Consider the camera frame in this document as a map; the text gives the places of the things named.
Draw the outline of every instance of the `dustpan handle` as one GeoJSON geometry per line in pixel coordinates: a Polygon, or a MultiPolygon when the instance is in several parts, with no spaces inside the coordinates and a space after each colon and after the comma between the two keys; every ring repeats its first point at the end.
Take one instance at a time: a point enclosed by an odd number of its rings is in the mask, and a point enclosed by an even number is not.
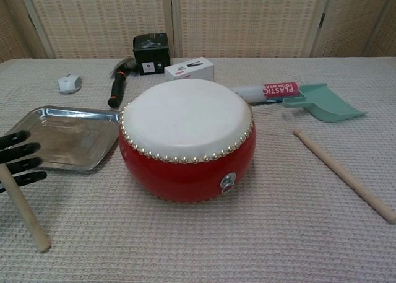
{"type": "Polygon", "coordinates": [[[312,103],[307,102],[306,97],[289,97],[283,99],[282,105],[285,108],[305,108],[312,105],[312,103]]]}

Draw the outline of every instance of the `wooden drumstick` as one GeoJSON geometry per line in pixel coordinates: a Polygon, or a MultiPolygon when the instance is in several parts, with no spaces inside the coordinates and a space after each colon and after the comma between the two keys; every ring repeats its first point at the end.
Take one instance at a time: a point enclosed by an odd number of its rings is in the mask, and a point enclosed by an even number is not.
{"type": "Polygon", "coordinates": [[[25,225],[36,243],[38,251],[45,252],[51,248],[51,241],[38,223],[32,208],[19,189],[18,184],[15,182],[6,164],[0,164],[0,181],[24,220],[25,225]]]}
{"type": "Polygon", "coordinates": [[[374,208],[389,223],[396,223],[396,212],[389,206],[386,206],[377,196],[363,186],[354,178],[345,168],[335,161],[327,152],[325,152],[310,137],[303,134],[302,130],[294,129],[293,133],[299,137],[302,142],[315,153],[328,167],[332,169],[350,188],[360,195],[372,208],[374,208]]]}

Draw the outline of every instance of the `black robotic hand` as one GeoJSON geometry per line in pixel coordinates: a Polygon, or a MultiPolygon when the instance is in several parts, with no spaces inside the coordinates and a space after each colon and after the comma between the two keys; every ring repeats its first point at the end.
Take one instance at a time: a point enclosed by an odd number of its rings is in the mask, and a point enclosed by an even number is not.
{"type": "MultiPolygon", "coordinates": [[[[37,142],[30,142],[22,146],[15,148],[9,148],[10,146],[19,144],[28,139],[30,133],[28,131],[19,131],[12,133],[7,136],[0,137],[0,164],[7,163],[13,160],[17,160],[26,155],[33,154],[40,149],[40,144],[37,142]]],[[[41,165],[42,159],[39,157],[20,160],[14,163],[7,163],[9,171],[14,175],[17,173],[24,172],[31,168],[38,167],[41,165]]],[[[47,177],[46,172],[31,172],[23,175],[15,176],[14,179],[18,186],[24,186],[29,183],[34,183],[45,179],[47,177]]],[[[0,193],[5,192],[3,185],[0,183],[0,193]]]]}

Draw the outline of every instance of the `drum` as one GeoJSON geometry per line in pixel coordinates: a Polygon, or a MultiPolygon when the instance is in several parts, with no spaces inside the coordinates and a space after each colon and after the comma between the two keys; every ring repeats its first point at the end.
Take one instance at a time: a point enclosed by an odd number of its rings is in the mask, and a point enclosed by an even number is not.
{"type": "Polygon", "coordinates": [[[148,192],[174,202],[229,192],[256,145],[250,106],[227,87],[200,79],[158,84],[120,114],[119,147],[148,192]]]}

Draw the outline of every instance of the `computer mouse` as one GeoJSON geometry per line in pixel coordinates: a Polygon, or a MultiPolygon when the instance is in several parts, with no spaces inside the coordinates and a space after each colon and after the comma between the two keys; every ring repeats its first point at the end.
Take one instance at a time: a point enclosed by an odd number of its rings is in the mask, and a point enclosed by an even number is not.
{"type": "Polygon", "coordinates": [[[66,74],[58,80],[59,92],[62,94],[74,93],[81,89],[81,77],[74,74],[66,74]]]}

